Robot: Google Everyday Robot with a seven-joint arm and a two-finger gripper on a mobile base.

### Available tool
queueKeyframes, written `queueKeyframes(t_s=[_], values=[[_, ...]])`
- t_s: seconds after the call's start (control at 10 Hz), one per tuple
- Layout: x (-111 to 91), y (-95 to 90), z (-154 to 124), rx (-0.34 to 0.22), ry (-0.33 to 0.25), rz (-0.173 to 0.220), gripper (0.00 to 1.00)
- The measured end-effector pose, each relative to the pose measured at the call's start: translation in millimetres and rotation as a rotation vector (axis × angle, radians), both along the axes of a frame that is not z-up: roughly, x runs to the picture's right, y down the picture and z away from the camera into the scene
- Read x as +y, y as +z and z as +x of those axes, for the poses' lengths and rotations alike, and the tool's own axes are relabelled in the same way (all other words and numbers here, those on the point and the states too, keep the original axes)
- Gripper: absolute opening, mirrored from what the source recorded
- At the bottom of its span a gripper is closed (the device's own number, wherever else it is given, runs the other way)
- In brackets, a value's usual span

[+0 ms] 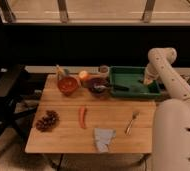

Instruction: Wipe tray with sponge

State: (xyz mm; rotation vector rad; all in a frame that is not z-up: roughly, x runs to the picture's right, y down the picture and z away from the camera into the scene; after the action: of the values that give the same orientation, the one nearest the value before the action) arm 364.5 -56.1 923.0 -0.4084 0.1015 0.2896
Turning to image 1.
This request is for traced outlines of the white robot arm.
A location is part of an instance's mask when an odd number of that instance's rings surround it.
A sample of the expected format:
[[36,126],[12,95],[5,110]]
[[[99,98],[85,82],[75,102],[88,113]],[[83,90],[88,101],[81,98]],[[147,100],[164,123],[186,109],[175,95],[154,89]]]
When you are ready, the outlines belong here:
[[190,85],[171,66],[174,48],[152,48],[143,83],[157,78],[170,99],[156,108],[152,131],[152,171],[190,171]]

